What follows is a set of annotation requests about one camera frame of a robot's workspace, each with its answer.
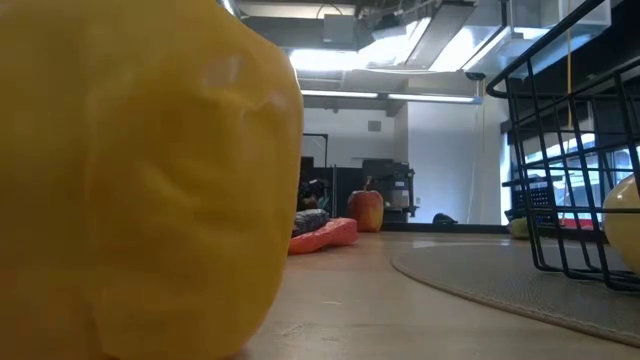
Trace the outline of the red yellow apple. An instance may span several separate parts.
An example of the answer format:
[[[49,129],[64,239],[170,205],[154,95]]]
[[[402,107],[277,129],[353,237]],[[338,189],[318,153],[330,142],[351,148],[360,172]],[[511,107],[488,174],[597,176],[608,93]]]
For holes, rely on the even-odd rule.
[[[359,232],[377,233],[381,230],[384,216],[384,200],[376,190],[370,190],[371,176],[366,178],[362,190],[353,191],[348,198],[348,217],[357,222]]]

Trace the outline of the orange carrot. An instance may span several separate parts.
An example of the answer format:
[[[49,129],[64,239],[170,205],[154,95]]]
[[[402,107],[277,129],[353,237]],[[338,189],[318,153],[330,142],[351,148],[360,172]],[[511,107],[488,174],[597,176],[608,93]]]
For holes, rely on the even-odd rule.
[[[357,222],[350,218],[336,218],[318,230],[293,237],[288,254],[300,255],[326,247],[350,246],[358,239]]]

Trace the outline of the yellow bell pepper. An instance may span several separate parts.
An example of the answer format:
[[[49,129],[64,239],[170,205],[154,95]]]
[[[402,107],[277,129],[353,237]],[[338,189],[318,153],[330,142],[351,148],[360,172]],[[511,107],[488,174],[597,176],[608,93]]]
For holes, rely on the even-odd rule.
[[[0,360],[222,360],[279,290],[303,99],[217,0],[0,0]]]

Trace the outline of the black wire basket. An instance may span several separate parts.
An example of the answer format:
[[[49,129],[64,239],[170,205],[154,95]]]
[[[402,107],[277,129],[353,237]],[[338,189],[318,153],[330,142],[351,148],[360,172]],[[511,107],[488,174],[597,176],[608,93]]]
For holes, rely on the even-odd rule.
[[[545,177],[548,207],[525,196],[535,268],[640,293],[607,240],[608,193],[634,175],[640,196],[640,0],[576,0],[568,16],[487,87],[504,100],[511,177]]]

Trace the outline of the person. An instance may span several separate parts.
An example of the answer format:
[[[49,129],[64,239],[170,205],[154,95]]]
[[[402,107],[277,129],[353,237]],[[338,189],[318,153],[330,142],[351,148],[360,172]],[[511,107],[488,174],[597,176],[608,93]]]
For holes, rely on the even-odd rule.
[[[303,181],[298,187],[297,210],[330,209],[330,187],[325,180]]]

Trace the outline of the black equipment cart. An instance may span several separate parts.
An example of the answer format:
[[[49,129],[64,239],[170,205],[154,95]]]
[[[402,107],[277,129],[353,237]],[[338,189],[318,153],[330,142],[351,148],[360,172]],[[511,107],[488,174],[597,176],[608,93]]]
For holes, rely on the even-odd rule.
[[[384,223],[407,223],[415,216],[415,171],[407,162],[365,159],[362,171],[366,189],[382,196]]]

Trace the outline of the red green chili pepper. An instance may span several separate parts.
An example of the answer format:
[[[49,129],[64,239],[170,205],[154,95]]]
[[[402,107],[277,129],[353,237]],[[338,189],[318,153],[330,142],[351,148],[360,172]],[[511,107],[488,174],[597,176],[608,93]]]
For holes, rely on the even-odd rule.
[[[529,239],[528,220],[526,218],[516,218],[511,220],[507,225],[507,230],[514,239]]]

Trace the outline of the grey round mat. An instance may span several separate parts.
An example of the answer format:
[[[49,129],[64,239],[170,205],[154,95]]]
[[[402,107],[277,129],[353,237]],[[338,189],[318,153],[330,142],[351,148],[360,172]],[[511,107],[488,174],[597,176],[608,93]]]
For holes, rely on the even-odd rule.
[[[502,311],[640,348],[640,293],[533,266],[525,245],[440,244],[391,259],[424,285]]]

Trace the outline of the black perforated crate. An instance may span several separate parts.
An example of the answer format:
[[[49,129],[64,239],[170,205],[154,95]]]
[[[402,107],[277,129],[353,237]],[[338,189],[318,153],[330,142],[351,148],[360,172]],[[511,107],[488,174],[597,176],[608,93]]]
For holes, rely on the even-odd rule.
[[[504,182],[503,187],[508,188],[511,194],[511,207],[504,210],[504,215],[509,221],[526,216],[525,196],[529,197],[533,207],[548,207],[553,197],[548,195],[548,184],[545,177],[534,176],[528,181],[528,187],[521,184],[520,180]]]

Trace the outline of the black monitor stand frame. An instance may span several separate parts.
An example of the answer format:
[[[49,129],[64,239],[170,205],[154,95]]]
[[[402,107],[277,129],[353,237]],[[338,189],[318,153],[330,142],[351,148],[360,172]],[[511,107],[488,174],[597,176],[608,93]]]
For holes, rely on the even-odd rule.
[[[311,157],[315,167],[329,166],[329,135],[325,133],[304,133],[302,156]]]

